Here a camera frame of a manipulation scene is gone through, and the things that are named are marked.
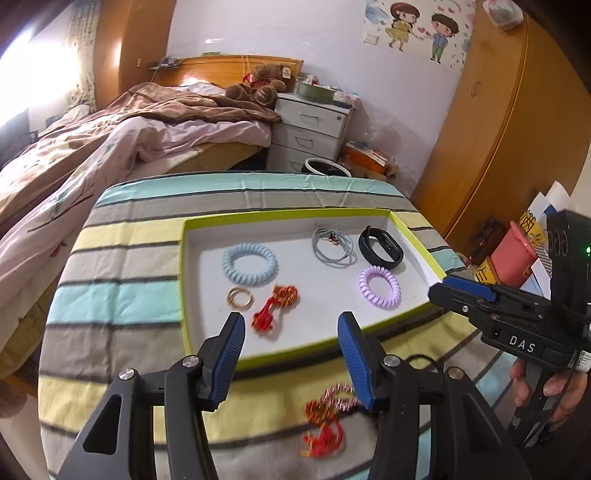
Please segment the person's right hand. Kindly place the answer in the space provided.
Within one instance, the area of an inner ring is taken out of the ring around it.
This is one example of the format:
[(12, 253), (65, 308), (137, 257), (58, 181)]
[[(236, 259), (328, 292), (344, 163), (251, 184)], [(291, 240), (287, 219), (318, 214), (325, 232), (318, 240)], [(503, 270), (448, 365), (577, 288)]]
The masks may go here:
[[(513, 399), (517, 407), (523, 407), (531, 395), (525, 374), (526, 362), (522, 359), (517, 359), (510, 371)], [(543, 393), (546, 397), (560, 396), (563, 394), (562, 399), (549, 420), (551, 431), (560, 428), (576, 410), (585, 394), (587, 382), (588, 375), (586, 373), (575, 371), (572, 377), (569, 377), (569, 373), (563, 371), (554, 374), (545, 383)]]

